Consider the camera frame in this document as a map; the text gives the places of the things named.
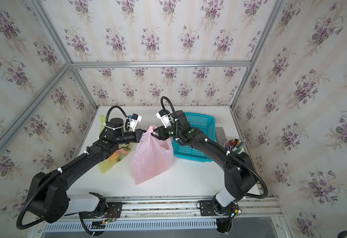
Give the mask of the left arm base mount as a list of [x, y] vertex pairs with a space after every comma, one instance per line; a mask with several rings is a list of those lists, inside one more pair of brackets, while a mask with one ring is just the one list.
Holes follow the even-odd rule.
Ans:
[[115, 222], [121, 216], [122, 202], [100, 203], [92, 212], [81, 212], [79, 218], [88, 230], [104, 230], [107, 224]]

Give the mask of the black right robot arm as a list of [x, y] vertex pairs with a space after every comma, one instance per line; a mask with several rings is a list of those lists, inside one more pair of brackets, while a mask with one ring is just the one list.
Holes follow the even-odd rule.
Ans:
[[244, 197], [268, 197], [268, 187], [255, 171], [249, 155], [228, 150], [201, 129], [191, 126], [185, 113], [176, 111], [168, 97], [161, 97], [160, 102], [162, 109], [157, 113], [157, 118], [163, 125], [154, 129], [152, 136], [162, 141], [172, 138], [180, 146], [196, 149], [223, 170], [224, 188], [212, 198], [212, 205], [218, 214], [225, 213], [233, 203]]

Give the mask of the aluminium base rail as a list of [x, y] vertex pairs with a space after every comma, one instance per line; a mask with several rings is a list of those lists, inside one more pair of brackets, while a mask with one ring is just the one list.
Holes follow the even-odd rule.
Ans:
[[[216, 216], [202, 217], [196, 208], [197, 201], [211, 200], [210, 197], [109, 197], [107, 202], [122, 202], [120, 218], [107, 224], [107, 231], [147, 231], [173, 229], [217, 229]], [[275, 197], [265, 199], [244, 198], [237, 202], [241, 215], [233, 219], [232, 229], [242, 224], [245, 218], [267, 218], [268, 229], [278, 238], [292, 237], [284, 213]]]

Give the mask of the grey sharpening stone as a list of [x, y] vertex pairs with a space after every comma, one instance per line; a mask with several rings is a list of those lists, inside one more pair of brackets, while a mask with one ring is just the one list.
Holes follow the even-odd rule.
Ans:
[[221, 146], [224, 146], [225, 142], [227, 141], [223, 127], [216, 127], [216, 141]]

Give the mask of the pink plastic bag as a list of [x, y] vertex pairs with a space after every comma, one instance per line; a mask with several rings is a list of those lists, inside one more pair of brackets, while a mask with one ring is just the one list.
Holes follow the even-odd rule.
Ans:
[[159, 140], [153, 136], [156, 126], [150, 126], [131, 159], [130, 168], [136, 185], [166, 172], [173, 164], [172, 139]]

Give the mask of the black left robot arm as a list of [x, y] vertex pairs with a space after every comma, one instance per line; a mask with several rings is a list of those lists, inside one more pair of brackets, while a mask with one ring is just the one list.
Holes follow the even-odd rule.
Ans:
[[124, 118], [106, 117], [99, 139], [66, 165], [45, 174], [36, 174], [29, 188], [25, 205], [19, 212], [16, 227], [25, 230], [43, 221], [54, 223], [66, 215], [91, 213], [103, 217], [108, 210], [104, 196], [90, 192], [68, 196], [69, 188], [95, 165], [121, 150], [120, 145], [139, 143], [144, 130], [136, 125], [142, 117], [138, 114]]

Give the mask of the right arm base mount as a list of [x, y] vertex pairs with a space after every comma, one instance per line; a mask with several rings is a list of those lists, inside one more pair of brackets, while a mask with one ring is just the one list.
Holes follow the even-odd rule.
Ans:
[[232, 229], [233, 219], [242, 213], [236, 202], [232, 202], [226, 207], [222, 207], [215, 199], [200, 200], [197, 201], [195, 206], [199, 209], [202, 217], [216, 216], [216, 230], [220, 234], [226, 235]]

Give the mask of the cup of coloured pens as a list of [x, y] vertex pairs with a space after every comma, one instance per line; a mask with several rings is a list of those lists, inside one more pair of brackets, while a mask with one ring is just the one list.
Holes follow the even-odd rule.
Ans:
[[224, 143], [224, 148], [230, 151], [234, 151], [236, 153], [241, 153], [243, 150], [245, 141], [240, 138], [233, 138]]

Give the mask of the yellow-green plastic bag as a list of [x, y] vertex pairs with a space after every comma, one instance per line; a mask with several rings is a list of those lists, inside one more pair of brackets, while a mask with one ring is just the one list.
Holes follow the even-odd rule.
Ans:
[[[105, 129], [105, 122], [106, 118], [105, 116], [100, 116], [101, 121], [101, 129], [100, 129], [100, 135], [102, 131]], [[124, 126], [125, 132], [129, 131], [129, 118], [126, 120], [126, 126]], [[99, 164], [99, 170], [102, 174], [105, 174], [107, 171], [109, 171], [113, 166], [115, 166], [118, 162], [120, 162], [123, 158], [125, 158], [130, 152], [131, 152], [132, 146], [130, 144], [124, 143], [119, 145], [119, 150], [117, 150], [112, 156], [104, 160]]]

